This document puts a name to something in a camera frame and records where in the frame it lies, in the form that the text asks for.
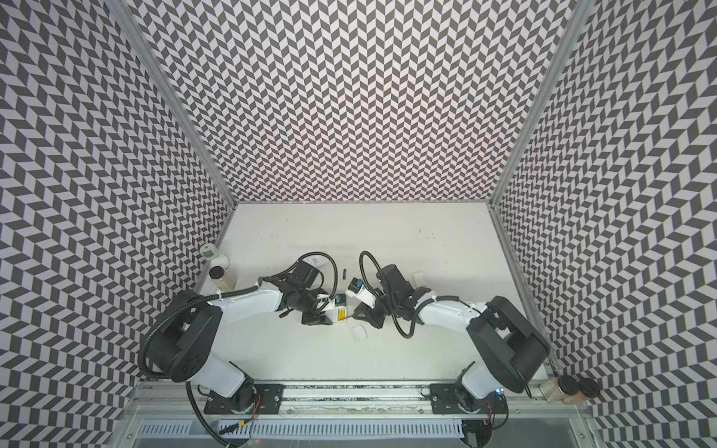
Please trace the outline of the white battery cover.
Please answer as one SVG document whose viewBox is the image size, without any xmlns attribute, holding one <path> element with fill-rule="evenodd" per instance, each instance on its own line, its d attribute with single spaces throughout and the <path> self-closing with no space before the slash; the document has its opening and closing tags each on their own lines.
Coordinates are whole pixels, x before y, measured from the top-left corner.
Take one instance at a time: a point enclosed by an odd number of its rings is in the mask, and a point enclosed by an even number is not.
<svg viewBox="0 0 717 448">
<path fill-rule="evenodd" d="M 413 280 L 413 284 L 416 287 L 424 287 L 426 285 L 425 277 L 424 277 L 424 274 L 422 274 L 422 272 L 412 273 L 412 280 Z"/>
</svg>

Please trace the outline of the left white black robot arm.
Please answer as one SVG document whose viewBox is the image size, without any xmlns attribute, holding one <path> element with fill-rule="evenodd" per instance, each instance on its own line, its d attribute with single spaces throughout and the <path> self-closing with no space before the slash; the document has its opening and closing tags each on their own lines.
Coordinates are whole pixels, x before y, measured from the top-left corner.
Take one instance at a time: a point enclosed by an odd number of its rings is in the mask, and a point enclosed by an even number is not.
<svg viewBox="0 0 717 448">
<path fill-rule="evenodd" d="M 145 377 L 203 386 L 234 399 L 251 379 L 230 353 L 230 343 L 247 348 L 259 332 L 238 333 L 251 319 L 282 313 L 322 317 L 338 292 L 341 273 L 327 253 L 313 251 L 289 268 L 261 276 L 245 289 L 201 295 L 185 290 L 155 318 L 139 343 L 137 365 Z"/>
</svg>

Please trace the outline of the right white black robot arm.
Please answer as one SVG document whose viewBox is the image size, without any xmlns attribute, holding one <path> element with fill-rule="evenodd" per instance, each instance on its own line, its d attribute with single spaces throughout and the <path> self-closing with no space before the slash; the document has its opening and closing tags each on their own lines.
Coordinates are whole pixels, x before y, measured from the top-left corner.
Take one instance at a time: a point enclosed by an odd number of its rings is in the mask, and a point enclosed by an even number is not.
<svg viewBox="0 0 717 448">
<path fill-rule="evenodd" d="M 381 267 L 375 256 L 358 256 L 361 285 L 375 298 L 356 310 L 378 326 L 389 317 L 406 340 L 416 327 L 438 326 L 453 330 L 472 342 L 480 362 L 472 362 L 453 384 L 459 409 L 475 414 L 491 395 L 504 389 L 532 396 L 530 380 L 550 353 L 549 343 L 512 302 L 496 296 L 489 302 L 466 302 L 427 287 L 412 287 L 394 264 Z"/>
</svg>

